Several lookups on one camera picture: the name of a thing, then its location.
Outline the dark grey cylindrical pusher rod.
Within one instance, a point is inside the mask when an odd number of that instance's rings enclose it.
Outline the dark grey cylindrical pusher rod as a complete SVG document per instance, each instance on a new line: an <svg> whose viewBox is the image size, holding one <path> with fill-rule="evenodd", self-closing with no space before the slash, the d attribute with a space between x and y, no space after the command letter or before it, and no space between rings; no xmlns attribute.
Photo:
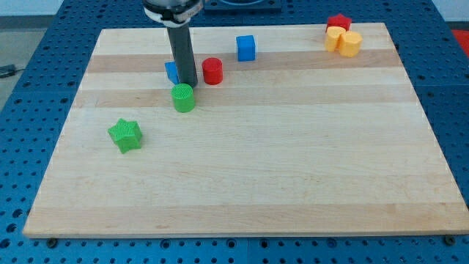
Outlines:
<svg viewBox="0 0 469 264"><path fill-rule="evenodd" d="M169 27L167 32L180 83L195 87L198 77L189 25L186 23L175 28Z"/></svg>

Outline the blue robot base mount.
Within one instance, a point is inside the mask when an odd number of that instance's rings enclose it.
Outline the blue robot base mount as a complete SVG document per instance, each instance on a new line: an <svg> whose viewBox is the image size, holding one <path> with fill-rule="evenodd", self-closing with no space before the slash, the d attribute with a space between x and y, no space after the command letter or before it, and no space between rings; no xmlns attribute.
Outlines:
<svg viewBox="0 0 469 264"><path fill-rule="evenodd" d="M282 0L207 0L206 12L280 12Z"/></svg>

